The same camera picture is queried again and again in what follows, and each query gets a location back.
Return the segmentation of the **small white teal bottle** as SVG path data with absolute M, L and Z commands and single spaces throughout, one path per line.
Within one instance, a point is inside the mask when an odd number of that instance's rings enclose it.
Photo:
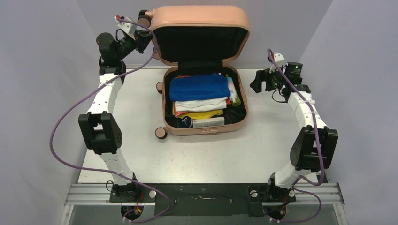
M 237 102 L 237 91 L 235 89 L 235 85 L 233 83 L 233 79 L 229 76 L 226 77 L 227 78 L 227 82 L 228 82 L 228 88 L 230 91 L 230 101 L 232 104 L 235 104 Z

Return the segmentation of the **yellow green bottle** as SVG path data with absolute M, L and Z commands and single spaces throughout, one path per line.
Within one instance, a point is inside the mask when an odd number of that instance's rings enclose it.
M 239 98 L 239 95 L 238 95 L 238 93 L 237 93 L 237 102 L 235 103 L 235 104 L 232 104 L 232 106 L 238 106 L 238 105 L 240 105 L 241 104 L 241 100 L 240 100 L 240 98 Z

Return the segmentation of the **white shirt blue print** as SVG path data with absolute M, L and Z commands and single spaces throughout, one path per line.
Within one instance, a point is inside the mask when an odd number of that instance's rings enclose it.
M 227 97 L 207 100 L 175 101 L 177 112 L 205 112 L 224 109 L 227 106 Z

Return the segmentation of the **pink suitcase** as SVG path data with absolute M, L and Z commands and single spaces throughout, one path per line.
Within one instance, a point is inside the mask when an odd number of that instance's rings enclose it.
M 156 85 L 162 95 L 165 125 L 155 130 L 164 139 L 168 134 L 202 135 L 236 131 L 247 114 L 247 98 L 238 71 L 230 62 L 239 57 L 248 37 L 246 13 L 236 6 L 163 6 L 139 12 L 138 23 L 147 26 L 156 36 L 156 59 L 169 65 L 161 82 Z M 180 118 L 172 114 L 169 98 L 170 82 L 178 76 L 228 74 L 241 100 L 238 106 L 228 105 L 223 126 L 182 128 Z

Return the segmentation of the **blue towel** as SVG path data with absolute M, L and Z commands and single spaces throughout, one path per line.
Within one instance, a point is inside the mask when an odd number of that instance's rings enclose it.
M 177 77 L 171 80 L 169 97 L 173 102 L 208 100 L 230 96 L 227 78 L 221 74 Z

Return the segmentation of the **yellow cloth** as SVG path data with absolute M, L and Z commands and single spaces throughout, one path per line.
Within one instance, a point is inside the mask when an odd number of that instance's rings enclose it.
M 180 119 L 183 119 L 184 117 L 190 117 L 193 120 L 201 120 L 201 119 L 209 119 L 217 115 L 222 115 L 223 109 L 211 110 L 205 112 L 188 112 L 188 111 L 177 112 L 175 106 L 173 106 L 172 114 L 176 118 Z

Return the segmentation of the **white toothpaste tube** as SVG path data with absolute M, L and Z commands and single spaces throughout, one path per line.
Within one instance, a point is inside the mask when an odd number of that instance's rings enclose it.
M 212 127 L 212 126 L 223 126 L 225 124 L 224 117 L 216 117 L 209 119 L 199 119 L 192 121 L 193 128 L 204 128 L 204 127 Z

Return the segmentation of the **round dark blue tin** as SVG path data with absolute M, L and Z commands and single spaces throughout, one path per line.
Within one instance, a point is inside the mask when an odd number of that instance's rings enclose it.
M 189 116 L 185 116 L 181 120 L 181 127 L 182 128 L 191 128 L 193 126 L 193 120 Z

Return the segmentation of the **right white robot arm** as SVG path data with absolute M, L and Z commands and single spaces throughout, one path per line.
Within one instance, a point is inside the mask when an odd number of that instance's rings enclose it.
M 278 91 L 285 99 L 301 127 L 290 150 L 290 161 L 281 170 L 270 175 L 263 196 L 271 201 L 292 199 L 294 185 L 300 180 L 309 181 L 307 175 L 319 172 L 318 182 L 323 183 L 325 170 L 331 165 L 338 141 L 338 132 L 329 128 L 315 108 L 308 85 L 302 83 L 301 63 L 289 62 L 285 67 L 258 70 L 250 87 L 255 93 Z

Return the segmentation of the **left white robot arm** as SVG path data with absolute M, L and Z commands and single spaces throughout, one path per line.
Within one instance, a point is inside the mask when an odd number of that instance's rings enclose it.
M 132 35 L 123 34 L 122 39 L 110 33 L 101 33 L 96 38 L 99 47 L 99 87 L 87 113 L 78 117 L 86 147 L 92 150 L 106 164 L 112 174 L 111 196 L 127 202 L 143 199 L 144 194 L 136 184 L 137 178 L 129 168 L 121 151 L 122 132 L 112 112 L 124 78 L 118 75 L 126 72 L 123 59 L 134 50 L 143 53 L 152 35 L 137 30 Z

